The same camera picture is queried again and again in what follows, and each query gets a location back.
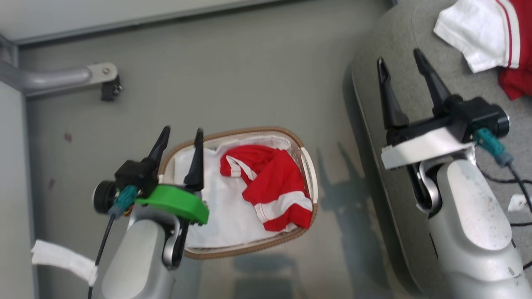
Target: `white basket handle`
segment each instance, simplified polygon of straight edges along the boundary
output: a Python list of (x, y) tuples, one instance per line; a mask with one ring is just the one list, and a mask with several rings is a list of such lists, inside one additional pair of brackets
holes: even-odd
[(318, 179), (316, 177), (316, 169), (310, 158), (309, 153), (304, 147), (301, 147), (303, 154), (303, 171), (305, 172), (306, 184), (309, 187), (310, 199), (313, 203), (318, 203)]

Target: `brown woven rim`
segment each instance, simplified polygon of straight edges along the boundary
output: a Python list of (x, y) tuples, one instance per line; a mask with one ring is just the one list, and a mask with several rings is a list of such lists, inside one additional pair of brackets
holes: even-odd
[[(292, 132), (285, 128), (281, 127), (255, 127), (255, 128), (247, 128), (247, 129), (240, 129), (240, 130), (232, 130), (227, 132), (222, 132), (214, 135), (205, 136), (204, 140), (212, 140), (217, 139), (221, 137), (227, 137), (231, 135), (237, 135), (237, 134), (245, 134), (245, 133), (255, 133), (255, 132), (266, 132), (266, 131), (276, 131), (283, 134), (286, 134), (290, 136), (294, 141), (296, 141), (297, 145), (299, 147), (303, 147), (303, 143), (301, 140)], [(188, 141), (185, 143), (182, 143), (176, 147), (174, 147), (164, 158), (164, 160), (161, 163), (161, 167), (159, 168), (159, 174), (164, 174), (166, 167), (168, 165), (168, 162), (170, 162), (170, 159), (174, 156), (174, 154), (183, 148), (187, 146), (191, 146), (194, 144), (194, 141)], [(316, 214), (318, 213), (318, 204), (312, 205), (312, 219), (310, 221), (310, 225), (314, 223), (314, 219), (316, 218)], [(304, 233), (306, 233), (306, 229), (303, 228), (296, 228), (290, 232), (287, 232), (282, 238), (275, 239), (266, 243), (252, 245), (250, 247), (236, 249), (236, 250), (230, 250), (225, 252), (216, 252), (216, 253), (193, 253), (185, 249), (184, 255), (187, 258), (195, 259), (195, 260), (207, 260), (207, 259), (219, 259), (219, 258), (226, 258), (228, 256), (235, 256), (245, 253), (251, 253), (259, 250), (264, 250), (269, 247), (277, 246), (279, 244), (291, 241), (297, 237), (300, 237)]]

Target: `floor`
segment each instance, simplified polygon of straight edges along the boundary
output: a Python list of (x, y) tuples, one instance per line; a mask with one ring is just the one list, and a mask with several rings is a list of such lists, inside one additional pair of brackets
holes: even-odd
[[(294, 1), (22, 49), (29, 70), (113, 62), (124, 87), (114, 103), (100, 102), (97, 88), (28, 102), (37, 237), (95, 258), (106, 219), (93, 211), (93, 188), (125, 159), (144, 157), (166, 124), (169, 147), (197, 127), (282, 126), (317, 169), (313, 227), (263, 252), (186, 259), (173, 298), (411, 298), (390, 266), (342, 91), (357, 41), (389, 8), (386, 0)], [(101, 273), (125, 228), (126, 220), (113, 227)], [(41, 299), (87, 291), (47, 267), (39, 287)]]

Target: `grey sofa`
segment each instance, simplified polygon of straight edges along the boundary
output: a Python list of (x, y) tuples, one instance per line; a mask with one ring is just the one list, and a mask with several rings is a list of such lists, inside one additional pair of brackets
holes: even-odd
[[(364, 135), (369, 140), (370, 153), (366, 158), (372, 159), (377, 167), (371, 179), (382, 183), (381, 190), (400, 244), (395, 248), (387, 244), (388, 251), (396, 257), (404, 257), (403, 264), (394, 265), (397, 275), (402, 276), (406, 284), (413, 280), (430, 298), (452, 296), (438, 267), (426, 226), (427, 216), (415, 206), (406, 170), (385, 171), (380, 161), (381, 148), (386, 145), (386, 140), (377, 80), (377, 59), (381, 56), (385, 59), (400, 106), (410, 121), (431, 117), (432, 108), (427, 86), (417, 71), (412, 55), (415, 47), (423, 50), (451, 92), (458, 93), (465, 99), (482, 96), (488, 102), (500, 105), (509, 114), (512, 122), (510, 133), (503, 142), (515, 156), (515, 165), (521, 175), (524, 178), (532, 177), (532, 161), (526, 154), (532, 144), (530, 98), (510, 101), (498, 85), (498, 70), (472, 74), (461, 53), (439, 39), (432, 31), (439, 12), (454, 2), (455, 0), (400, 1), (360, 43), (352, 64), (356, 104), (363, 123), (362, 126), (354, 126), (354, 129), (364, 130)], [(483, 170), (497, 177), (510, 178), (509, 172), (496, 166), (493, 159), (481, 149), (476, 152), (477, 161)], [(371, 170), (365, 168), (365, 171), (371, 174)], [(490, 182), (490, 186), (503, 210), (508, 207), (511, 196), (520, 193), (517, 185), (498, 185)], [(508, 217), (512, 222), (530, 221), (529, 216), (524, 213), (508, 214)], [(532, 260), (531, 229), (532, 227), (513, 228), (513, 240), (523, 262)], [(527, 272), (528, 280), (532, 283), (532, 269)]]

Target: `basket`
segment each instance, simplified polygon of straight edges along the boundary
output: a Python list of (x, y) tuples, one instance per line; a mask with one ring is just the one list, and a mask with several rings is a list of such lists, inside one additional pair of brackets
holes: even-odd
[[(314, 223), (318, 211), (318, 183), (316, 172), (312, 164), (309, 153), (303, 146), (301, 140), (287, 129), (280, 127), (258, 127), (234, 131), (227, 131), (204, 138), (204, 148), (216, 148), (229, 142), (247, 140), (255, 137), (275, 136), (286, 139), (290, 143), (291, 156), (305, 180), (305, 189), (312, 201), (312, 220)], [(170, 153), (161, 162), (159, 174), (161, 177), (173, 178), (175, 171), (174, 157), (180, 152), (190, 150), (194, 146), (194, 141), (180, 144), (173, 148)], [(269, 247), (277, 246), (284, 242), (293, 240), (303, 235), (307, 230), (303, 228), (294, 228), (290, 231), (280, 232), (274, 237), (260, 239), (254, 242), (240, 244), (237, 246), (218, 247), (218, 248), (191, 248), (185, 247), (184, 255), (191, 259), (217, 259), (228, 256), (240, 255), (250, 252), (263, 250)]]

